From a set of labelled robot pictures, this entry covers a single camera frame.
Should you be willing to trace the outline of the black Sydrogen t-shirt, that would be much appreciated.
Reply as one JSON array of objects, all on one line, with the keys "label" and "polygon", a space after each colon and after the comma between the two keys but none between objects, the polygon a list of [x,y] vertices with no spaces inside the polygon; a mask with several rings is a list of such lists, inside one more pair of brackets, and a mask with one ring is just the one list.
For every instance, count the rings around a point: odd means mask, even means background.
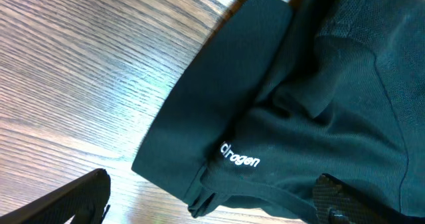
[{"label": "black Sydrogen t-shirt", "polygon": [[132,170],[187,204],[317,222],[328,173],[424,216],[424,0],[246,0],[187,67]]}]

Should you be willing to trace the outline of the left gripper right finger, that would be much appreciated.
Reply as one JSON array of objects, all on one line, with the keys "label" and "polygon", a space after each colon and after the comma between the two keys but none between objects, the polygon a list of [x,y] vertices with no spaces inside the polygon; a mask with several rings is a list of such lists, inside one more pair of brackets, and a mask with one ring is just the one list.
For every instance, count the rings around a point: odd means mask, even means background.
[{"label": "left gripper right finger", "polygon": [[404,215],[327,173],[313,188],[320,224],[424,224],[423,217]]}]

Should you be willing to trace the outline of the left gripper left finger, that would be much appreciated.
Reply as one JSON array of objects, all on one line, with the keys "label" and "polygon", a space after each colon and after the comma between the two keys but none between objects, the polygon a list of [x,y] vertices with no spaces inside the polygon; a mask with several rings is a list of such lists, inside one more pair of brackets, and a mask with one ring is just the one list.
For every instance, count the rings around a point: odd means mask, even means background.
[{"label": "left gripper left finger", "polygon": [[111,179],[95,169],[45,196],[1,216],[8,224],[101,224],[110,209]]}]

